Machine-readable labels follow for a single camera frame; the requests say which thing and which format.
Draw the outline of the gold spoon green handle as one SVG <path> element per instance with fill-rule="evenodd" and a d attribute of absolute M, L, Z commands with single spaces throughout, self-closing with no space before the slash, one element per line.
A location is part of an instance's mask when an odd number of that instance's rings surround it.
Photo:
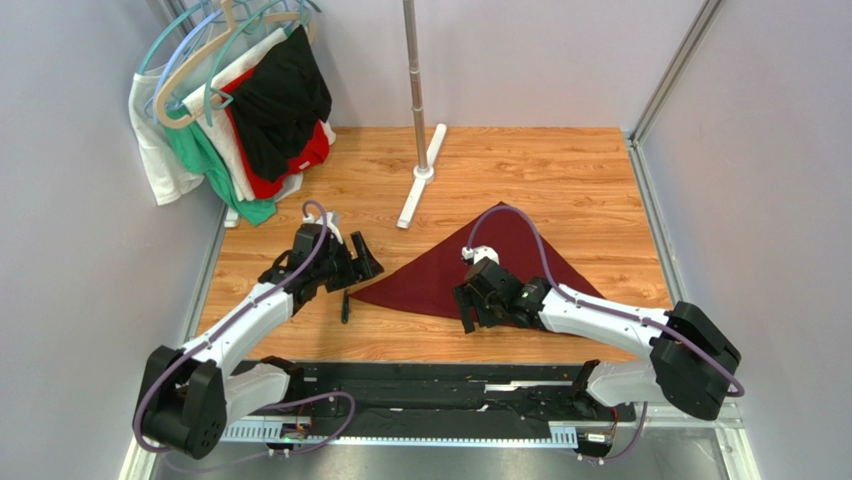
<path fill-rule="evenodd" d="M 349 322 L 351 312 L 350 306 L 350 291 L 345 290 L 342 297 L 341 305 L 341 323 L 346 325 Z"/>

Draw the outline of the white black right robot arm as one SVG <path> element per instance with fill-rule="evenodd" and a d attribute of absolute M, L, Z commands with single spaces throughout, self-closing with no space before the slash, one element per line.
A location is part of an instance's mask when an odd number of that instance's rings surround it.
<path fill-rule="evenodd" d="M 736 377 L 741 354 L 697 305 L 669 310 L 604 300 L 534 277 L 522 282 L 484 258 L 453 295 L 466 332 L 518 328 L 579 336 L 634 355 L 625 363 L 589 362 L 575 386 L 604 406 L 663 402 L 694 418 L 718 418 L 745 388 Z"/>

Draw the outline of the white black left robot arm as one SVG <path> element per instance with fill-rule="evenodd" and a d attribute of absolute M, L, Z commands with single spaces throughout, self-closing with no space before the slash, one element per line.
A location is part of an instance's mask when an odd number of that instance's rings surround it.
<path fill-rule="evenodd" d="M 301 226 L 291 249 L 260 274 L 228 315 L 178 348 L 160 346 L 148 357 L 132 421 L 137 443 L 154 453 L 207 456 L 234 422 L 273 404 L 290 406 L 303 370 L 279 357 L 250 369 L 238 366 L 269 333 L 318 293 L 371 280 L 384 271 L 363 235 L 349 241 L 319 224 Z"/>

